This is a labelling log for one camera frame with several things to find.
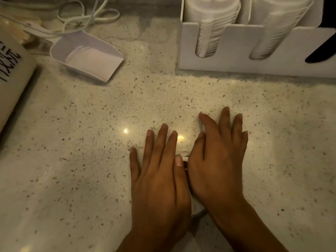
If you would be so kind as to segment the white container with black print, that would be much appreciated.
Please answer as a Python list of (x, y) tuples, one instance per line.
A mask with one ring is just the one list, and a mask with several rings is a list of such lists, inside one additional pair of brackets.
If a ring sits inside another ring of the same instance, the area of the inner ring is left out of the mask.
[(0, 133), (36, 67), (36, 59), (0, 25)]

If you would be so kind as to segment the black object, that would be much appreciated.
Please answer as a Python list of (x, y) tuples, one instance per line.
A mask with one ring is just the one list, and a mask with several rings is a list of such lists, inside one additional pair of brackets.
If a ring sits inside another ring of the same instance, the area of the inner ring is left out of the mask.
[(335, 33), (305, 59), (309, 64), (321, 63), (336, 55), (336, 0), (324, 0), (319, 27), (334, 28)]

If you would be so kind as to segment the clear plastic lid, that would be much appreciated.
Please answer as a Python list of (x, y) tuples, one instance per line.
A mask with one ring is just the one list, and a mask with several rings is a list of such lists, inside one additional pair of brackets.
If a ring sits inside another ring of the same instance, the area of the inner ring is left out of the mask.
[(190, 193), (190, 197), (191, 197), (191, 217), (193, 219), (198, 219), (198, 218), (204, 216), (205, 214), (207, 214), (207, 210), (198, 201), (198, 199), (196, 198), (196, 196), (195, 196), (195, 194), (192, 190), (192, 187), (191, 187), (190, 178), (189, 178), (189, 175), (188, 175), (188, 159), (189, 159), (189, 156), (190, 156), (190, 152), (184, 150), (184, 151), (181, 151), (180, 153), (178, 153), (177, 156), (181, 156), (181, 158), (183, 160), (184, 171), (185, 171), (186, 176), (187, 176), (187, 184), (188, 184), (188, 189), (189, 189), (189, 193)]

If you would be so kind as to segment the person's left hand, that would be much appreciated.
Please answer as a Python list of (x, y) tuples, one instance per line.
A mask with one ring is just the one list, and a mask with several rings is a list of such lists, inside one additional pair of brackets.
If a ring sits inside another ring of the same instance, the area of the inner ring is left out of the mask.
[(131, 183), (132, 230), (162, 236), (172, 230), (188, 229), (191, 221), (191, 197), (177, 197), (174, 164), (178, 134), (173, 131), (166, 142), (160, 166), (152, 170), (152, 152), (156, 139), (148, 130), (145, 139), (141, 174)]

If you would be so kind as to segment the white cup holder box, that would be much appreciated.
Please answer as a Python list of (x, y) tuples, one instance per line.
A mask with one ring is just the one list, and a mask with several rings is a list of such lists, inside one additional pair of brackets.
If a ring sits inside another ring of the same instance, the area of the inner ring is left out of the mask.
[(184, 20), (182, 0), (181, 35), (178, 68), (181, 70), (309, 76), (336, 79), (336, 56), (321, 63), (305, 59), (335, 33), (334, 28), (320, 28), (324, 0), (313, 0), (304, 17), (281, 42), (274, 53), (264, 60), (251, 60), (250, 53), (260, 39), (264, 26), (251, 25), (252, 0), (240, 0), (241, 8), (234, 24), (227, 25), (217, 50), (211, 57), (195, 54), (199, 25)]

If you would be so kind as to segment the person's left forearm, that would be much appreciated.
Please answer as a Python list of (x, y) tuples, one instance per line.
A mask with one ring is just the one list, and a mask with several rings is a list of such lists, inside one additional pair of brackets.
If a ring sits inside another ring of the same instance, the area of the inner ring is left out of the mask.
[(186, 234), (187, 229), (172, 230), (165, 236), (158, 231), (154, 234), (145, 234), (131, 230), (115, 252), (171, 252)]

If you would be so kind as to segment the person's right hand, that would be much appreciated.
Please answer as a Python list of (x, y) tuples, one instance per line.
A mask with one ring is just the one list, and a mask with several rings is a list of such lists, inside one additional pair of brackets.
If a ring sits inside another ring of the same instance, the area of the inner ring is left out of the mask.
[(199, 114), (204, 127), (206, 144), (204, 163), (188, 167), (192, 190), (198, 201), (207, 210), (217, 202), (244, 198), (242, 165), (239, 165), (239, 137), (243, 132), (243, 116), (237, 114), (231, 126), (231, 145), (226, 148), (221, 140), (218, 122), (204, 113)]

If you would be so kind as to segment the person's right forearm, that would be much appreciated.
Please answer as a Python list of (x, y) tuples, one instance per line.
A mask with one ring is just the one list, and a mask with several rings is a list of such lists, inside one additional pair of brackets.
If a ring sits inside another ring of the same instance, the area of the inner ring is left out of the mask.
[(245, 198), (207, 206), (234, 252), (288, 252)]

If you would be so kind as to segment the stack of white ribbed cups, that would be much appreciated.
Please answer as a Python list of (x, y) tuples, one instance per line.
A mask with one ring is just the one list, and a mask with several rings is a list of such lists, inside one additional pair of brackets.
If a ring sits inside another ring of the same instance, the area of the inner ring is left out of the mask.
[(185, 22), (199, 25), (195, 49), (198, 57), (215, 54), (225, 27), (235, 23), (240, 8), (240, 0), (185, 0)]
[(313, 0), (252, 0), (250, 25), (263, 25), (263, 33), (249, 55), (251, 60), (270, 57), (304, 17)]

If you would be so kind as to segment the white plastic scoop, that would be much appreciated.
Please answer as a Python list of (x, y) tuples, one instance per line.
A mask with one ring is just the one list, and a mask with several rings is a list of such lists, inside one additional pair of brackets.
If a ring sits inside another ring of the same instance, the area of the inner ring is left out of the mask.
[(84, 32), (56, 33), (32, 22), (18, 22), (23, 30), (52, 43), (49, 55), (67, 69), (107, 83), (123, 62), (111, 44)]

